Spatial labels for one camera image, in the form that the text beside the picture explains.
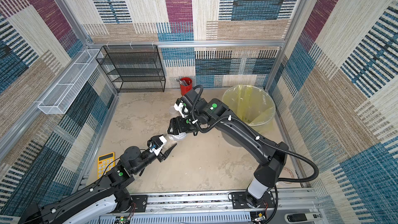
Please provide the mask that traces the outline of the grey bin with yellow bag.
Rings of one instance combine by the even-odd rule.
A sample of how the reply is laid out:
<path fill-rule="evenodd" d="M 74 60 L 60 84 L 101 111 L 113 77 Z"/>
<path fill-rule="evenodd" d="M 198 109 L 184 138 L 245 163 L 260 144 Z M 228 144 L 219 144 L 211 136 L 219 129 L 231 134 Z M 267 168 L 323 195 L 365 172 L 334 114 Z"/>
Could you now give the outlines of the grey bin with yellow bag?
<path fill-rule="evenodd" d="M 224 93 L 222 102 L 240 120 L 263 136 L 273 129 L 276 106 L 263 89 L 250 85 L 234 86 Z"/>

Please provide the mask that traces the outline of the patterned white jar lid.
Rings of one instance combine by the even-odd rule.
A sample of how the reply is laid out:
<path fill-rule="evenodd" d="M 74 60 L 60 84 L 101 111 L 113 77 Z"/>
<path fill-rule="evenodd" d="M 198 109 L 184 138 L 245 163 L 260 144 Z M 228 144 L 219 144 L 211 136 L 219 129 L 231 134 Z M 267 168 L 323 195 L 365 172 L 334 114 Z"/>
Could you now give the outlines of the patterned white jar lid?
<path fill-rule="evenodd" d="M 169 139 L 172 141 L 181 141 L 187 137 L 187 133 L 183 132 L 178 135 L 169 135 Z"/>

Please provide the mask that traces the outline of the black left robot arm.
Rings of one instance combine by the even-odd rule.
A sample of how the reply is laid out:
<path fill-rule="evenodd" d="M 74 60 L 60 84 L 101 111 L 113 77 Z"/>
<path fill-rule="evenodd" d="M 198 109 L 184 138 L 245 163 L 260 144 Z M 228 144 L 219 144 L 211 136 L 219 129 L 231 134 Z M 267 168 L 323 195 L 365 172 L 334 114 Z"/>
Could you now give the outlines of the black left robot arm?
<path fill-rule="evenodd" d="M 111 212 L 125 213 L 132 208 L 132 197 L 127 186 L 134 182 L 155 160 L 168 158 L 175 144 L 166 151 L 167 139 L 153 136 L 148 148 L 141 150 L 131 146 L 117 159 L 115 166 L 98 180 L 54 203 L 45 206 L 31 204 L 20 217 L 21 224 L 84 224 L 89 220 Z"/>

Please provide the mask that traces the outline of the large plastic jar of rice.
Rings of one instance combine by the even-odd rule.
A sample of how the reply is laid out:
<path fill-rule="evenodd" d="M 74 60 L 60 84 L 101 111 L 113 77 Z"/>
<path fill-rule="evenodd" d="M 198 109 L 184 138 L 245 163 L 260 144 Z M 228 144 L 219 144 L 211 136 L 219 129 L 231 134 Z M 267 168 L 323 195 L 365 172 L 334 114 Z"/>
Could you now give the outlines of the large plastic jar of rice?
<path fill-rule="evenodd" d="M 187 135 L 187 133 L 181 133 L 179 135 L 172 135 L 172 134 L 164 133 L 163 136 L 167 140 L 166 144 L 162 148 L 162 152 L 165 153 L 174 144 L 177 144 L 179 141 L 184 140 L 188 135 Z"/>

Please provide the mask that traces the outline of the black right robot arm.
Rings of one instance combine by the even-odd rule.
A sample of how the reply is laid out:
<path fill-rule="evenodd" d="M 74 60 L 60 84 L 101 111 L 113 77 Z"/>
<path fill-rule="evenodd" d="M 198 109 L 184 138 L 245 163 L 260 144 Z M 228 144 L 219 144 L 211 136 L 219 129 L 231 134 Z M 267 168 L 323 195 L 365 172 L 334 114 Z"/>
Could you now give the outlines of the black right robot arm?
<path fill-rule="evenodd" d="M 239 119 L 221 100 L 214 98 L 207 102 L 202 98 L 203 90 L 203 86 L 198 85 L 176 100 L 174 109 L 180 115 L 171 119 L 167 132 L 174 136 L 181 133 L 197 135 L 217 129 L 245 148 L 259 164 L 245 191 L 246 204 L 249 207 L 259 207 L 264 194 L 275 189 L 280 181 L 306 183 L 318 177 L 319 169 L 313 161 L 290 151 L 284 142 L 275 143 L 262 136 Z M 313 174 L 305 178 L 282 178 L 280 174 L 288 156 L 310 165 Z"/>

